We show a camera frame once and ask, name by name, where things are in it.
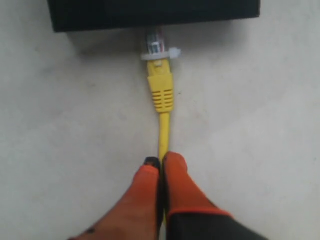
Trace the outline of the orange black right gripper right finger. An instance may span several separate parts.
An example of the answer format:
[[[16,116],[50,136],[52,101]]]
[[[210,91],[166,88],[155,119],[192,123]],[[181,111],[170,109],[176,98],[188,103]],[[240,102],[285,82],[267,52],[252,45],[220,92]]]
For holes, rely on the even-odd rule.
[[[182,155],[175,152],[166,154],[163,176],[168,240],[265,239],[207,198],[190,177]]]

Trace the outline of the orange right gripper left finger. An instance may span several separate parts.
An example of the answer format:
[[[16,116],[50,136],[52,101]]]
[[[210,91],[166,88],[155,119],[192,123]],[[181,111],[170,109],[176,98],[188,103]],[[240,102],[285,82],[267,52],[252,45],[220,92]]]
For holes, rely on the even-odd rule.
[[[162,225],[161,164],[147,157],[115,206],[74,240],[158,240]]]

